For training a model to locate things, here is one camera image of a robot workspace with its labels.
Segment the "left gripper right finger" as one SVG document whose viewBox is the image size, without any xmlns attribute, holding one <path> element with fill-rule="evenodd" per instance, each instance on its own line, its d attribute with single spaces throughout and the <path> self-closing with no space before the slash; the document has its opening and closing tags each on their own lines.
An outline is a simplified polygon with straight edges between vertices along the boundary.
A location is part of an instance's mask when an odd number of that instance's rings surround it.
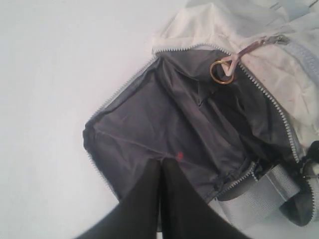
<svg viewBox="0 0 319 239">
<path fill-rule="evenodd" d="M 177 161 L 161 163 L 160 216 L 164 239 L 245 239 L 194 190 Z"/>
</svg>

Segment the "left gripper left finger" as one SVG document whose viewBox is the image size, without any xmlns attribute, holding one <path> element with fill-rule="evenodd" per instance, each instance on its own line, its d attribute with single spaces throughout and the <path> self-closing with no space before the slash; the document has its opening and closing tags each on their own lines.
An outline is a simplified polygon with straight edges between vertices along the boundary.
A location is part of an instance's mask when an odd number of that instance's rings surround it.
<svg viewBox="0 0 319 239">
<path fill-rule="evenodd" d="M 160 200 L 161 163 L 147 162 L 128 195 L 79 239 L 155 239 Z"/>
</svg>

